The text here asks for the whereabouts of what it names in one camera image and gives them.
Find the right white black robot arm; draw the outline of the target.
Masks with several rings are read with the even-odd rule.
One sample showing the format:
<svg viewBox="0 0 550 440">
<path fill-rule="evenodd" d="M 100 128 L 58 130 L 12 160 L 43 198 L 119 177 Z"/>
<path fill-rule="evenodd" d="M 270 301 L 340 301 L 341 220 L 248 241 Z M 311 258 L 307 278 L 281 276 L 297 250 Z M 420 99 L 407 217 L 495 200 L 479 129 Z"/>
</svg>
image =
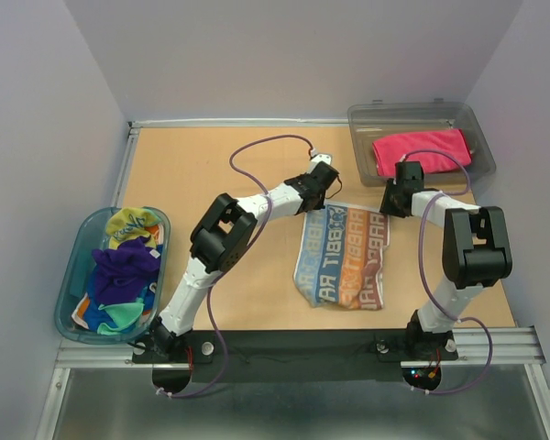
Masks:
<svg viewBox="0 0 550 440">
<path fill-rule="evenodd" d="M 453 329 L 466 321 L 462 313 L 480 293 L 512 272 L 504 212 L 427 189 L 421 163 L 405 159 L 395 165 L 395 177 L 386 184 L 380 211 L 421 219 L 418 270 L 428 301 L 413 312 L 402 335 L 381 339 L 377 347 L 385 344 L 391 360 L 422 361 L 435 354 L 454 358 Z M 444 276 L 434 290 L 429 288 L 424 270 L 424 234 L 429 223 L 443 230 Z"/>
</svg>

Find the patterned light blue towel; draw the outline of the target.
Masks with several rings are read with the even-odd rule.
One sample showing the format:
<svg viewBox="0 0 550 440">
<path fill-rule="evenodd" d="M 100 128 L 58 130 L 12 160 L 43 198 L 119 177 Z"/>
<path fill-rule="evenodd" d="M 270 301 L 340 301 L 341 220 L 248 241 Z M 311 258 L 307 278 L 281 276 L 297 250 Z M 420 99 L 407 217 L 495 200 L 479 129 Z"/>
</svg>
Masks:
<svg viewBox="0 0 550 440">
<path fill-rule="evenodd" d="M 350 203 L 325 203 L 304 218 L 295 287 L 312 307 L 383 309 L 383 260 L 390 238 L 385 214 Z"/>
</svg>

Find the pink towel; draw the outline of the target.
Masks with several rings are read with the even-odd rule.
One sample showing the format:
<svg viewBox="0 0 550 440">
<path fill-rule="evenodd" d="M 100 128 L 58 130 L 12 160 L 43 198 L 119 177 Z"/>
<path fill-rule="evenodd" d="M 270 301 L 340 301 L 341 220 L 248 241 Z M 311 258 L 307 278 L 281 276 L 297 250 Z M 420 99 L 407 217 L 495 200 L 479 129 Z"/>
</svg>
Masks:
<svg viewBox="0 0 550 440">
<path fill-rule="evenodd" d="M 393 134 L 372 142 L 379 176 L 394 177 L 395 165 L 406 158 L 419 161 L 423 172 L 457 171 L 471 164 L 470 150 L 459 129 Z"/>
</svg>

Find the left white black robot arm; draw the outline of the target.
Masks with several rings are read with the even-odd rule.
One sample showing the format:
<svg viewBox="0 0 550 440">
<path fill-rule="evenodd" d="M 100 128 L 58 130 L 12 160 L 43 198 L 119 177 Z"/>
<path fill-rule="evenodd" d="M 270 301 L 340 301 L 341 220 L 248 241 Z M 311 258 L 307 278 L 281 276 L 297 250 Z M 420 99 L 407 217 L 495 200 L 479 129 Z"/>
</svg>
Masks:
<svg viewBox="0 0 550 440">
<path fill-rule="evenodd" d="M 175 292 L 149 327 L 157 354 L 179 359 L 185 352 L 183 336 L 193 329 L 207 293 L 247 253 L 251 238 L 271 220 L 322 209 L 338 176 L 332 157 L 317 154 L 307 172 L 269 191 L 242 198 L 219 194 L 191 233 L 190 256 Z"/>
</svg>

